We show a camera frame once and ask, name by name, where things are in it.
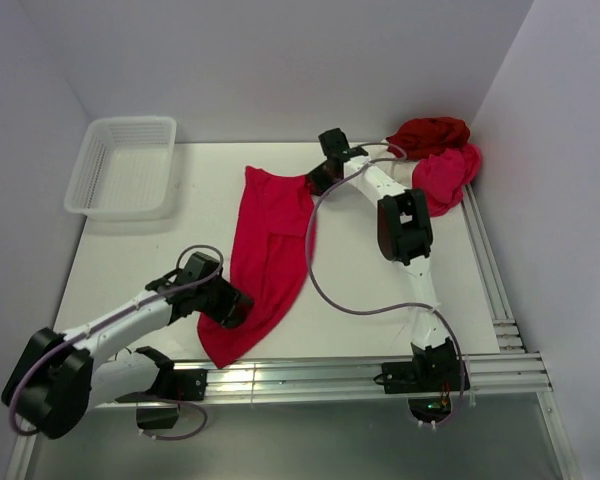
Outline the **bright red t-shirt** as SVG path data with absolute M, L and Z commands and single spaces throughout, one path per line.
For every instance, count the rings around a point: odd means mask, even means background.
M 221 369 L 252 350 L 291 310 L 308 277 L 305 242 L 314 202 L 303 176 L 282 177 L 245 169 L 233 248 L 230 283 L 253 301 L 244 323 L 224 329 L 210 317 L 199 318 L 201 345 Z

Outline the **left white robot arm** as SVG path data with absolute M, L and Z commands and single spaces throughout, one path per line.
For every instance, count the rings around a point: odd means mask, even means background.
M 241 326 L 254 301 L 222 273 L 221 252 L 195 245 L 171 271 L 111 313 L 64 332 L 48 327 L 35 332 L 1 394 L 12 431 L 58 439 L 89 410 L 124 397 L 198 410 L 179 393 L 188 383 L 173 360 L 152 347 L 127 348 L 192 314 L 225 330 Z

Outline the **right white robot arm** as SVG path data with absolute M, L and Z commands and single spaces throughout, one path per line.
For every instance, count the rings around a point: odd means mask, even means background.
M 397 157 L 373 159 L 371 142 L 351 146 L 344 132 L 331 129 L 319 135 L 325 160 L 305 176 L 305 183 L 318 197 L 307 226 L 305 261 L 308 277 L 322 299 L 349 315 L 372 316 L 400 309 L 413 309 L 412 356 L 408 361 L 381 365 L 374 382 L 387 394 L 464 394 L 470 388 L 461 347 L 448 321 L 439 310 L 430 257 L 434 242 L 431 219 L 422 190 L 408 189 L 378 165 L 398 162 L 406 152 L 396 147 Z M 312 240 L 318 209 L 338 187 L 349 183 L 370 201 L 376 211 L 376 239 L 383 258 L 399 268 L 416 299 L 372 310 L 354 310 L 337 304 L 320 287 L 312 268 Z

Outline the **white t-shirt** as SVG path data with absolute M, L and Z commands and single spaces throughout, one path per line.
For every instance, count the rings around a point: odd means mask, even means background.
M 413 161 L 392 162 L 387 168 L 387 174 L 406 189 L 411 189 L 413 187 L 412 176 L 417 165 L 418 163 Z

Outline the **dark red t-shirt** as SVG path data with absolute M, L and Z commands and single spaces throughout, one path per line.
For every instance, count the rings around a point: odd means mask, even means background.
M 467 144 L 470 130 L 467 124 L 453 117 L 414 118 L 405 122 L 396 133 L 386 138 L 389 151 L 401 151 L 409 160 L 420 160 L 439 155 L 449 148 Z

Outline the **pink t-shirt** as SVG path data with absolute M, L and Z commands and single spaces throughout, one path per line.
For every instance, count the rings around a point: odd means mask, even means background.
M 431 217 L 445 215 L 462 201 L 463 188 L 475 178 L 481 164 L 481 151 L 473 144 L 448 148 L 418 162 L 412 186 L 424 192 Z

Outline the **white plastic mesh basket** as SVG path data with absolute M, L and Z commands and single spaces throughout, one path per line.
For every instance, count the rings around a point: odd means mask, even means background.
M 97 119 L 88 126 L 64 208 L 96 221 L 145 221 L 172 204 L 177 123 L 165 116 Z

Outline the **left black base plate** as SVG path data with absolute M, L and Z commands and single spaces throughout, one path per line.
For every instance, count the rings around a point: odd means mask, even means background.
M 179 401 L 202 401 L 207 387 L 206 369 L 177 369 L 167 376 L 164 398 Z

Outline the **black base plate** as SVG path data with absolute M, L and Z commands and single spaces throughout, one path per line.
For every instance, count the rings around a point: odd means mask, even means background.
M 179 401 L 202 401 L 207 387 L 206 369 L 177 369 L 167 376 L 164 398 Z
M 467 391 L 471 384 L 458 362 L 433 369 L 415 361 L 385 362 L 373 381 L 386 394 L 434 393 L 448 388 L 451 392 Z

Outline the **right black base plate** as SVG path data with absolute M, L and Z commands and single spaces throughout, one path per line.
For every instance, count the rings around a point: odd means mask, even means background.
M 385 362 L 373 381 L 386 394 L 434 393 L 448 388 L 451 392 L 467 391 L 471 384 L 458 362 L 433 369 L 415 361 Z

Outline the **aluminium mounting rail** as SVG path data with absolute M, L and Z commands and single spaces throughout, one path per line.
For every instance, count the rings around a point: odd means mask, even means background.
M 177 369 L 206 369 L 202 401 L 211 404 L 300 403 L 367 400 L 394 395 L 409 399 L 433 398 L 442 393 L 386 394 L 373 378 L 381 365 L 411 357 L 353 358 L 298 361 L 238 362 L 216 369 L 208 362 L 157 362 L 146 355 L 124 353 L 76 381 L 56 372 L 52 403 L 83 411 L 109 403 L 149 403 L 165 400 L 168 374 Z M 552 384 L 537 354 L 487 355 L 465 360 L 470 388 L 450 393 L 454 401 L 472 401 L 477 395 L 546 393 Z

